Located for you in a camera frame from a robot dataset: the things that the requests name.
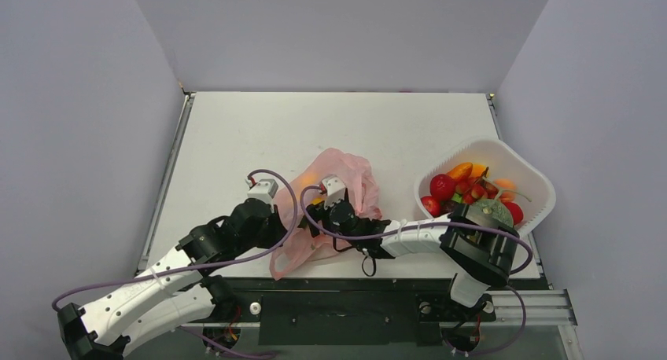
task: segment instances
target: white table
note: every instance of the white table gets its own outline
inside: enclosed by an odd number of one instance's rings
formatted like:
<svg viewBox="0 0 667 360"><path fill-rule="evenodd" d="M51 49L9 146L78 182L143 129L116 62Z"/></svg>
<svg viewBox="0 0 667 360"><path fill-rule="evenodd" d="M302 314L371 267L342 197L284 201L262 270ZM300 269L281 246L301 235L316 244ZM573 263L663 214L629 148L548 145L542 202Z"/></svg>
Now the white table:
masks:
<svg viewBox="0 0 667 360"><path fill-rule="evenodd" d="M241 203L249 171L268 168L292 180L329 147L371 162L386 219L423 219L412 195L415 179L450 147L479 135L497 137L483 94L197 93L149 264L193 227L228 214ZM525 257L525 250L518 248L514 266ZM365 277L362 259L358 252L346 252L305 263L290 277ZM216 274L271 277L268 261L265 256ZM379 260L375 277L451 278L459 270L444 253L406 255ZM512 275L539 277L535 260Z"/></svg>

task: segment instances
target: white basket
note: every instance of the white basket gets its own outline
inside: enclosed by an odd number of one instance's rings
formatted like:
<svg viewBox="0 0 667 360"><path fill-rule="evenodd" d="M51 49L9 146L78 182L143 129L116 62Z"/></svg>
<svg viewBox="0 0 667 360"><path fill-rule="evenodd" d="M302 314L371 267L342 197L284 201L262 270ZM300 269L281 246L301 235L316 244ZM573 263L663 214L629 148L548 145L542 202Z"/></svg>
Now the white basket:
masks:
<svg viewBox="0 0 667 360"><path fill-rule="evenodd" d="M429 195L431 178L437 174L447 173L464 162L482 163L488 166L490 179L509 178L517 185L518 192L531 198L532 202L519 195L515 199L524 213L524 221L515 227L521 237L535 229L537 224L554 209L556 192L544 174L496 138L469 138L454 147L444 156L442 162L415 181L415 199L419 209L427 218L433 216L424 208L421 198Z"/></svg>

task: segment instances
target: robotic arm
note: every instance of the robotic arm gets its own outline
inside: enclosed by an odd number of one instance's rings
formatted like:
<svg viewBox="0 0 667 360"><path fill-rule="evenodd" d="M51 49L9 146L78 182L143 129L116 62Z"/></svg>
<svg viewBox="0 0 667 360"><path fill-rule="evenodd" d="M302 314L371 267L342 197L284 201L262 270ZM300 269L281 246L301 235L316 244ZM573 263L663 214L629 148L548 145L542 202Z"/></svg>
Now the robotic arm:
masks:
<svg viewBox="0 0 667 360"><path fill-rule="evenodd" d="M142 281L128 282L83 306L70 303L58 309L61 337L70 357L122 359L146 341L187 322L229 317L236 306L234 294L222 277L210 276L219 268L216 264L231 261L251 248L276 247L288 231L273 204L278 189L275 180L263 179L250 187L248 199L229 216L192 229L135 278ZM307 212L303 224L310 227L313 236L323 231L345 239L372 259L444 252L465 270L452 282L450 297L466 308L478 306L489 286L507 285L517 247L508 237L518 234L481 210L460 204L448 217L438 219L362 219L356 216L339 178L325 178L319 189L326 194L319 204L305 207L303 193L301 199ZM483 233L480 226L502 235ZM188 270L169 274L183 267ZM178 291L185 292L175 296Z"/></svg>

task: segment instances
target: pink plastic bag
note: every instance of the pink plastic bag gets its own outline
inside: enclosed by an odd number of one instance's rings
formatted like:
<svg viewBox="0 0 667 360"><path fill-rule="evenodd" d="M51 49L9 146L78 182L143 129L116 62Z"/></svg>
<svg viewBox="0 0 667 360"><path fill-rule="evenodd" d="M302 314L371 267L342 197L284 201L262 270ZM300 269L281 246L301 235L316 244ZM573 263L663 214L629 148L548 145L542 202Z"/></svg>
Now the pink plastic bag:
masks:
<svg viewBox="0 0 667 360"><path fill-rule="evenodd" d="M326 149L290 185L298 198L305 187L317 185L327 175L332 174L340 178L348 187L350 202L359 217L370 219L382 217L380 208L378 208L380 188L371 174L370 162L365 158L343 153L334 148ZM317 197L319 197L317 191L307 192L306 205ZM292 198L283 188L276 194L274 202L278 205L282 225L287 227L293 214ZM300 222L304 217L300 207L298 215ZM337 248L347 246L345 241L337 241ZM308 260L328 258L337 254L332 237L319 234L313 238L308 228L297 228L283 246L271 253L269 270L271 276L278 280Z"/></svg>

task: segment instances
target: white container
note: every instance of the white container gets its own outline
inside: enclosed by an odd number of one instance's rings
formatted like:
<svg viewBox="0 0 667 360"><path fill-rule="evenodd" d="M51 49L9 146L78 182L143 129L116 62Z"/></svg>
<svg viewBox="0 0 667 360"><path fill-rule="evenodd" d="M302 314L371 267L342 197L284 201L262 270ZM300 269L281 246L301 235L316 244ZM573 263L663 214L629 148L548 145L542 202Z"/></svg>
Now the white container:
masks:
<svg viewBox="0 0 667 360"><path fill-rule="evenodd" d="M554 186L544 174L521 158L512 148L497 138L469 138L444 155L443 161L434 165L421 178L415 181L415 199L419 209L427 218L432 218L424 208L421 198L429 193L431 178L437 174L445 174L455 166L464 163L482 163L488 166L488 177L509 178L517 185L517 191L530 197L516 196L514 202L521 206L524 220L515 229L524 237L535 229L556 204Z"/></svg>

